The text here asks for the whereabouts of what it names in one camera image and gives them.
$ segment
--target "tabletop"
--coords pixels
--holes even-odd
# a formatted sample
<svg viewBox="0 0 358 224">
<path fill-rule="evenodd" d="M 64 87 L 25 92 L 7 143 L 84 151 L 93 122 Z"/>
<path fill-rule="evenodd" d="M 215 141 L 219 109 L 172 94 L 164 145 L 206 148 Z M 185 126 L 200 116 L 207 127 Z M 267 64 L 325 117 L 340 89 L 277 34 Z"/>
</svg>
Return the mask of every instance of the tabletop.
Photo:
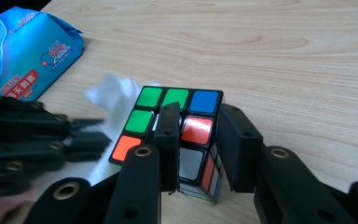
<svg viewBox="0 0 358 224">
<path fill-rule="evenodd" d="M 140 85 L 218 89 L 322 182 L 358 180 L 358 1 L 52 0 L 83 55 L 39 98 L 50 112 L 105 118 L 84 91 L 108 74 Z M 162 223 L 259 223 L 252 194 L 223 182 L 217 205 L 162 196 Z"/>
</svg>

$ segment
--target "green square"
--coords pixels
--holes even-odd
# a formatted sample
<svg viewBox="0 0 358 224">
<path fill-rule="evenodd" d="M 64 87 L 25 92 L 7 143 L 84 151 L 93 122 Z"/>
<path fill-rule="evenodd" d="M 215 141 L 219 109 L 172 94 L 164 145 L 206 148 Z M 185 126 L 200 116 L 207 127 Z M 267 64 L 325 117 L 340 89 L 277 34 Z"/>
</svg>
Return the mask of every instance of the green square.
<svg viewBox="0 0 358 224">
<path fill-rule="evenodd" d="M 165 94 L 164 101 L 162 105 L 168 105 L 171 103 L 178 102 L 180 109 L 182 110 L 186 106 L 186 100 L 188 97 L 188 90 L 186 89 L 169 89 L 167 94 Z"/>
<path fill-rule="evenodd" d="M 158 105 L 159 96 L 162 93 L 161 88 L 144 87 L 138 97 L 137 105 L 155 107 Z"/>
<path fill-rule="evenodd" d="M 124 129 L 129 132 L 145 133 L 152 117 L 151 111 L 133 110 Z"/>
</svg>

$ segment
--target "blue package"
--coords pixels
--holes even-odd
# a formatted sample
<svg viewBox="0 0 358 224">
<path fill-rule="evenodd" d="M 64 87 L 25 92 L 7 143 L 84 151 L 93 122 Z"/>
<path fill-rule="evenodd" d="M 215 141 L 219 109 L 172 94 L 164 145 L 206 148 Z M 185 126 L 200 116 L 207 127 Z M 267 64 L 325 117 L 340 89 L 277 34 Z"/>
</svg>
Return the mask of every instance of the blue package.
<svg viewBox="0 0 358 224">
<path fill-rule="evenodd" d="M 44 12 L 0 14 L 0 96 L 37 99 L 82 54 L 80 33 Z"/>
</svg>

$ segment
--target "cube face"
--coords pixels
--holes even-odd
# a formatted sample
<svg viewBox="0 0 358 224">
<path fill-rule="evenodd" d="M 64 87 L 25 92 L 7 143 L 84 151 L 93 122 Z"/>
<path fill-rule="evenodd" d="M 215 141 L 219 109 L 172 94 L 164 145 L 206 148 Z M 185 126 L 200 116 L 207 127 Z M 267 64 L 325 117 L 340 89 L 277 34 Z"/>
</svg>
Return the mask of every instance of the cube face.
<svg viewBox="0 0 358 224">
<path fill-rule="evenodd" d="M 131 147 L 153 143 L 159 110 L 179 103 L 181 192 L 216 203 L 223 166 L 215 148 L 222 91 L 145 86 L 112 150 L 109 161 L 121 165 Z"/>
</svg>

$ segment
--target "crumpled white tissue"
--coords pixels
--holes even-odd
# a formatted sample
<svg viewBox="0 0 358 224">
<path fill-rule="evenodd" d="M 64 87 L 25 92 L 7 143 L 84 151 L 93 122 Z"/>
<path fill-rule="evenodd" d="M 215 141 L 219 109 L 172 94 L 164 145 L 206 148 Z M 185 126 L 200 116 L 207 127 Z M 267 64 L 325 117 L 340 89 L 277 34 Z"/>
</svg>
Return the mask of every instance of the crumpled white tissue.
<svg viewBox="0 0 358 224">
<path fill-rule="evenodd" d="M 159 86 L 157 83 L 150 83 L 149 85 Z M 82 131 L 103 132 L 112 142 L 105 149 L 98 161 L 66 162 L 61 170 L 47 172 L 39 176 L 33 182 L 36 188 L 33 201 L 37 201 L 50 185 L 64 178 L 84 178 L 87 179 L 91 185 L 95 185 L 120 170 L 119 166 L 109 163 L 108 158 L 140 91 L 141 87 L 129 77 L 109 75 L 103 80 L 100 86 L 85 92 L 86 96 L 95 105 L 104 108 L 109 116 L 102 124 L 86 127 Z"/>
</svg>

